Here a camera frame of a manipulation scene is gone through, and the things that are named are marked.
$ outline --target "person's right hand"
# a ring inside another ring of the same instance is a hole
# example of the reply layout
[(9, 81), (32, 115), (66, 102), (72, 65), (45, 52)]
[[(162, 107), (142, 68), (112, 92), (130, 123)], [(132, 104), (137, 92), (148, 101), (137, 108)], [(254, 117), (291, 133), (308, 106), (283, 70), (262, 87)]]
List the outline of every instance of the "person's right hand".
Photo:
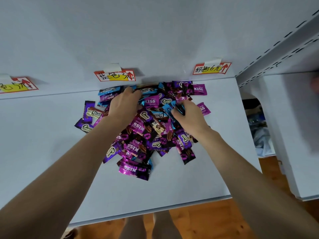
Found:
[(183, 100), (181, 104), (185, 107), (185, 116), (183, 116), (176, 108), (171, 112), (174, 118), (181, 124), (186, 132), (192, 136), (199, 137), (203, 132), (210, 130), (207, 125), (201, 109), (194, 102)]

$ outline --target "leg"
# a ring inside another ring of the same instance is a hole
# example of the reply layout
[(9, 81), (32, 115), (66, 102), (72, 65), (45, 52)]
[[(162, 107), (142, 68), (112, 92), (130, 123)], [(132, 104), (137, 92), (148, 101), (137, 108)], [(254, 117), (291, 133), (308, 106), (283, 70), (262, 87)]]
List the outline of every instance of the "leg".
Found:
[(174, 225), (169, 211), (160, 211), (153, 214), (153, 239), (182, 239), (181, 234)]
[(146, 239), (143, 215), (126, 218), (119, 239)]

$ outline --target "person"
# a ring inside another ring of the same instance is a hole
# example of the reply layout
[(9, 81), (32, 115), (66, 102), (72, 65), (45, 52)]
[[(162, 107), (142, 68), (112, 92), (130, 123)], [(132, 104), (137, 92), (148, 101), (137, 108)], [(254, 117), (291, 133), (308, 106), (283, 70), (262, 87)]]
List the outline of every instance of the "person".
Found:
[[(61, 237), (111, 143), (136, 115), (141, 95), (126, 88), (112, 100), (108, 116), (0, 210), (1, 238)], [(208, 152), (258, 237), (319, 238), (314, 218), (211, 129), (199, 107), (183, 104), (185, 116), (172, 110), (173, 116)], [(153, 238), (181, 238), (168, 211), (154, 213), (154, 221)], [(120, 238), (146, 238), (143, 216), (127, 218)]]

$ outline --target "price tag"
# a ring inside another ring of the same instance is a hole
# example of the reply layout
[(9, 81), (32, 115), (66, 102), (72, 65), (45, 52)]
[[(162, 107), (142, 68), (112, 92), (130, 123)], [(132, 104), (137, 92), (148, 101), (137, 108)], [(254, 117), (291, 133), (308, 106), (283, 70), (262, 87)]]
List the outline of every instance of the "price tag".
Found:
[(226, 74), (232, 63), (220, 63), (206, 66), (205, 63), (197, 64), (194, 68), (193, 75), (203, 74)]
[(0, 79), (0, 94), (38, 90), (38, 88), (26, 77)]
[(103, 70), (95, 71), (94, 74), (100, 81), (136, 81), (133, 70), (122, 69), (121, 72), (105, 73)]

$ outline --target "pile of candy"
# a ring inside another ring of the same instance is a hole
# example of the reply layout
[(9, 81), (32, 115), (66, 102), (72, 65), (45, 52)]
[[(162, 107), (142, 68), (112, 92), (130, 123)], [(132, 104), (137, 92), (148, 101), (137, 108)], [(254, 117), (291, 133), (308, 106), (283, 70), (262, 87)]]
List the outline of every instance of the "pile of candy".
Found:
[[(148, 180), (153, 169), (150, 157), (154, 151), (162, 157), (172, 147), (176, 147), (184, 164), (195, 159), (191, 142), (196, 143), (197, 140), (184, 131), (172, 116), (171, 110), (176, 107), (185, 115), (185, 108), (179, 102), (192, 100), (190, 95), (207, 95), (205, 85), (193, 84), (192, 81), (172, 81), (131, 87), (142, 92), (139, 104), (143, 108), (138, 110), (132, 123), (117, 136), (103, 163), (119, 154), (122, 156), (117, 163), (120, 173)], [(75, 127), (86, 133), (90, 132), (104, 116), (108, 115), (111, 100), (124, 89), (123, 86), (117, 86), (100, 90), (98, 94), (100, 101), (97, 104), (99, 109), (95, 108), (94, 101), (85, 101), (83, 118)], [(210, 113), (204, 103), (197, 106), (204, 115)]]

